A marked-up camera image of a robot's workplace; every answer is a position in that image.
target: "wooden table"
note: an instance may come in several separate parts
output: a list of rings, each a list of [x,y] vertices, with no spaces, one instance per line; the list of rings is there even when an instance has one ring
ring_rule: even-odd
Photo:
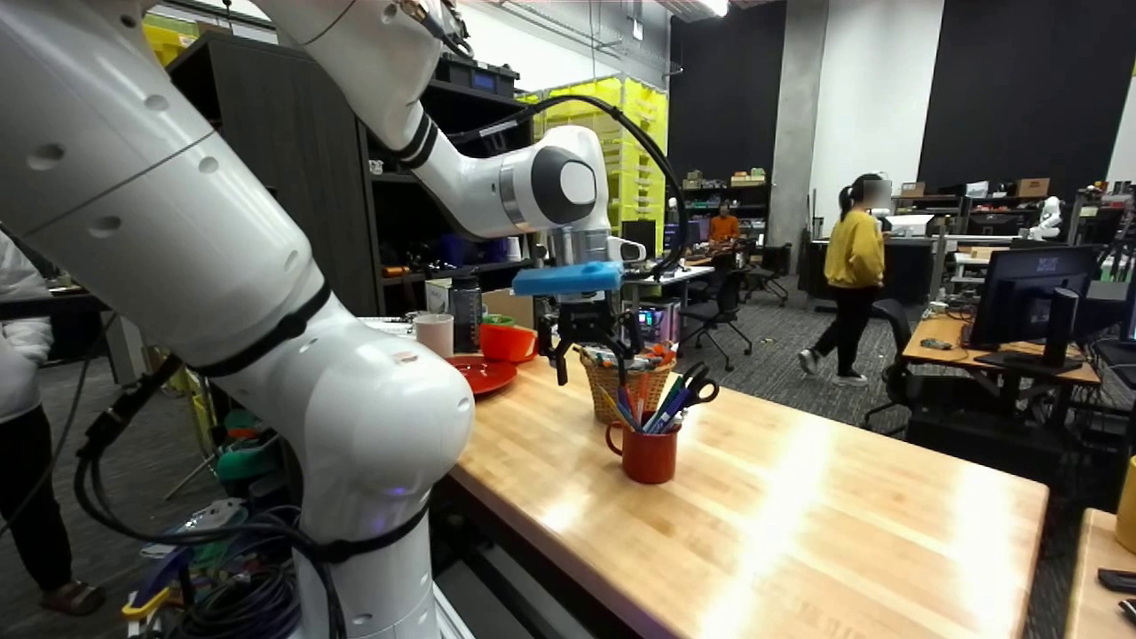
[[[1106,594],[1098,583],[1098,566],[1136,571],[1136,558],[1112,539],[1112,529],[1112,512],[1085,512],[1078,524],[1076,575],[1066,621],[1067,639],[1133,636],[1133,626],[1118,615],[1120,594]]]
[[[479,400],[452,480],[640,636],[1023,636],[1046,487],[725,390],[624,480],[584,371]]]
[[[902,349],[906,363],[931,363],[931,366],[956,366],[956,368],[990,368],[990,363],[982,363],[990,350],[976,350],[963,343],[970,316],[965,313],[940,313],[940,316],[926,316],[914,324],[910,343]],[[1010,339],[999,350],[1023,350],[1023,353],[1040,353],[1044,349],[1033,339]],[[1076,388],[1099,388],[1099,371],[1082,363],[1076,368],[1053,371],[1046,381],[1056,383],[1076,383]]]

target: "scissors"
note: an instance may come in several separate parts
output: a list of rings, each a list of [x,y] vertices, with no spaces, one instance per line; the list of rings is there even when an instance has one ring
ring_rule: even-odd
[[[710,381],[710,368],[694,363],[685,368],[669,388],[668,398],[660,400],[656,416],[641,423],[647,432],[668,429],[678,411],[692,406],[710,406],[717,398],[717,381]]]

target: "yellow jacket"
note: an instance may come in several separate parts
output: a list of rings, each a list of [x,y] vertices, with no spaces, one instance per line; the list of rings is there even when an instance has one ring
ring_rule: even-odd
[[[847,208],[824,251],[830,287],[882,287],[882,232],[874,214]]]

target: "red cup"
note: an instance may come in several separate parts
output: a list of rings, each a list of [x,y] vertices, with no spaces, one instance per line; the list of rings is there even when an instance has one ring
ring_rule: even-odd
[[[536,353],[536,330],[512,324],[485,324],[479,330],[482,359],[491,363],[528,363]]]
[[[620,453],[624,477],[635,482],[668,482],[673,480],[673,460],[678,460],[678,426],[660,429],[660,432],[641,432],[641,429],[620,429],[620,447],[609,436],[615,429],[607,426],[607,447]]]

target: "white robotic arm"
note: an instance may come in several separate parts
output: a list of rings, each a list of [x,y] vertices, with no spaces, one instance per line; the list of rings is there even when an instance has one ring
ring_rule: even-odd
[[[417,92],[440,45],[407,16],[417,3],[262,8],[473,235],[572,223],[576,255],[607,259],[594,133],[556,130],[495,159],[428,133]],[[469,436],[469,383],[325,291],[291,216],[156,68],[137,0],[0,0],[0,74],[0,221],[291,440],[311,539],[407,529],[334,565],[352,636],[440,636],[414,513]],[[320,583],[299,565],[301,630],[323,636]]]

